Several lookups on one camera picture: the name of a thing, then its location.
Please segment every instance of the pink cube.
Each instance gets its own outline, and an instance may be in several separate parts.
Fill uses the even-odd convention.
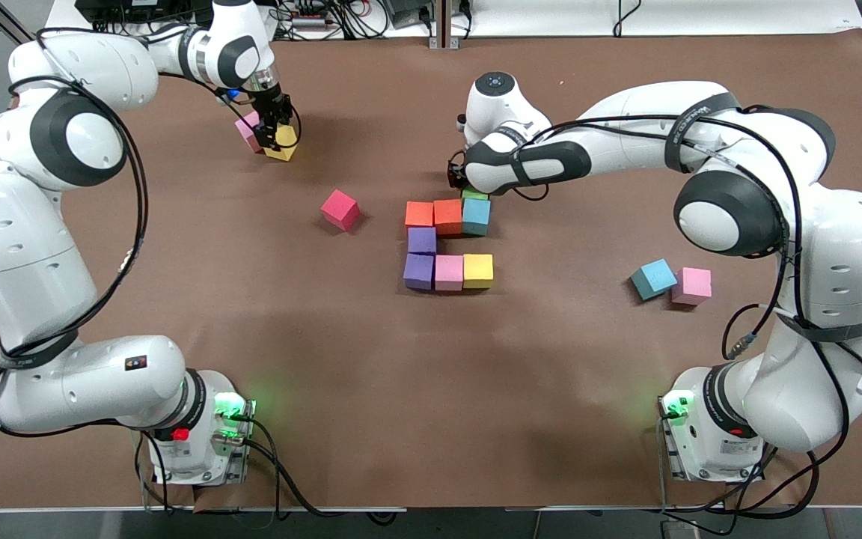
[[[253,110],[253,112],[247,116],[245,116],[245,122],[248,122],[248,125],[244,125],[242,120],[236,120],[235,127],[239,129],[239,134],[245,139],[245,143],[248,144],[248,147],[254,151],[254,153],[261,153],[263,148],[257,144],[257,140],[254,140],[254,131],[252,127],[256,127],[260,122],[259,117],[257,116],[257,110]]]
[[[321,213],[325,214],[325,219],[332,225],[348,232],[355,224],[355,219],[361,215],[361,210],[358,209],[358,204],[354,198],[350,198],[335,189],[331,197],[328,197],[328,200],[322,205]]]
[[[434,263],[434,289],[460,291],[465,283],[465,257],[438,255]]]
[[[711,270],[682,267],[676,277],[677,284],[670,289],[674,303],[700,305],[711,297]]]

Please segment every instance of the cube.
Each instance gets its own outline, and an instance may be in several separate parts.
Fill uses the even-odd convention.
[[[462,230],[461,198],[434,201],[434,226],[438,235],[457,236]]]
[[[404,286],[415,290],[431,290],[433,279],[433,256],[408,255],[404,263]]]
[[[641,299],[660,296],[677,284],[677,278],[673,276],[670,266],[663,258],[639,267],[637,272],[630,276],[630,280],[637,287],[637,293],[641,295]]]
[[[348,232],[355,224],[355,219],[361,215],[361,210],[354,198],[335,189],[321,206],[321,213],[332,225]]]
[[[465,283],[465,257],[438,255],[434,262],[434,289],[458,291]]]
[[[494,282],[494,257],[465,255],[465,289],[489,289]]]
[[[253,126],[257,126],[260,123],[260,119],[257,116],[257,110],[253,110],[250,114],[245,116],[244,122],[242,119],[236,120],[235,127],[239,129],[239,134],[245,139],[245,143],[248,144],[248,147],[251,148],[253,153],[261,153],[263,147],[257,144],[257,140],[254,140],[254,131],[252,129]]]
[[[438,230],[434,226],[408,228],[408,252],[412,255],[437,255]]]
[[[408,202],[404,211],[404,226],[434,226],[434,202]]]
[[[489,197],[473,187],[465,187],[461,190],[461,198],[476,198],[478,201],[486,201]]]
[[[465,209],[461,217],[462,232],[473,236],[486,236],[488,235],[489,219],[490,201],[465,198]]]
[[[670,288],[670,301],[700,305],[711,297],[711,270],[682,267],[676,277],[677,284]]]
[[[261,150],[264,150],[264,154],[272,159],[290,161],[291,154],[295,153],[295,149],[298,147],[298,134],[295,133],[294,127],[278,124],[278,130],[275,132],[275,141],[281,146],[288,147],[282,147],[280,150],[263,147]]]

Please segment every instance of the white robotic arm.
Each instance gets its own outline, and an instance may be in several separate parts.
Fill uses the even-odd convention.
[[[824,342],[847,398],[846,420],[862,413],[862,364],[836,344],[862,357],[862,193],[819,183],[834,154],[827,124],[796,109],[740,109],[714,82],[663,82],[609,96],[550,129],[512,76],[489,73],[474,83],[459,116],[465,162],[449,164],[448,174],[454,187],[500,195],[626,168],[668,167],[694,173],[673,206],[688,241],[729,256],[793,253],[798,220],[783,166],[759,138],[721,122],[756,133],[786,160],[801,208],[803,318],[827,328],[807,331],[794,321],[794,275],[786,264],[779,283],[785,315],[766,351],[688,369],[664,396],[664,411],[679,415],[670,442],[680,477],[742,481],[760,460],[761,439],[810,451],[841,431],[840,399],[811,341]]]
[[[253,403],[218,372],[187,369],[170,338],[79,340],[79,322],[109,293],[98,296],[61,217],[61,193],[123,170],[131,143],[114,112],[153,99],[159,71],[242,86],[268,126],[287,122],[290,101],[257,7],[250,0],[213,7],[209,31],[66,30],[17,47],[9,69],[19,103],[0,114],[0,430],[63,432],[114,420],[158,440],[158,481],[174,484],[243,481],[250,423],[235,417],[250,416]],[[274,129],[264,133],[274,144]],[[143,226],[136,234],[120,277],[138,254]]]

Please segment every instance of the yellow cube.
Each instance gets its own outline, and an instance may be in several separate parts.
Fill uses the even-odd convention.
[[[465,255],[465,289],[489,289],[493,282],[493,256]]]
[[[281,144],[281,146],[291,147],[283,147],[283,149],[278,151],[274,151],[269,149],[269,147],[266,147],[266,149],[264,149],[264,154],[275,159],[290,161],[291,154],[295,153],[295,149],[298,147],[298,145],[295,144],[298,141],[298,136],[295,134],[294,127],[278,124],[278,130],[275,132],[275,140],[278,141],[278,144]]]

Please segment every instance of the brown table surface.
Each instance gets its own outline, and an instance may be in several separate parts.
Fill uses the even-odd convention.
[[[541,204],[495,199],[489,236],[441,244],[493,253],[491,290],[404,289],[405,201],[454,197],[444,164],[461,147],[454,118],[476,76],[509,71],[558,122],[630,86],[721,82],[745,105],[824,117],[838,141],[824,184],[862,190],[859,31],[276,51],[304,120],[291,163],[250,154],[229,111],[188,83],[166,79],[126,114],[150,178],[150,228],[138,266],[82,337],[170,335],[189,366],[228,375],[257,399],[315,505],[656,505],[656,396],[685,368],[716,364],[729,315],[769,297],[773,260],[685,241],[671,217],[685,177],[667,170],[554,185]],[[352,233],[320,217],[334,188],[365,213]],[[131,182],[63,204],[102,289],[129,245]],[[640,304],[627,277],[658,258],[714,270],[714,298],[692,311],[663,297]],[[129,434],[112,427],[0,434],[0,508],[137,505],[131,460]],[[781,461],[771,481],[799,463]],[[862,505],[862,417],[822,480],[818,504]],[[201,492],[198,507],[270,506],[270,485],[256,461],[246,484]],[[678,504],[721,491],[670,486]]]

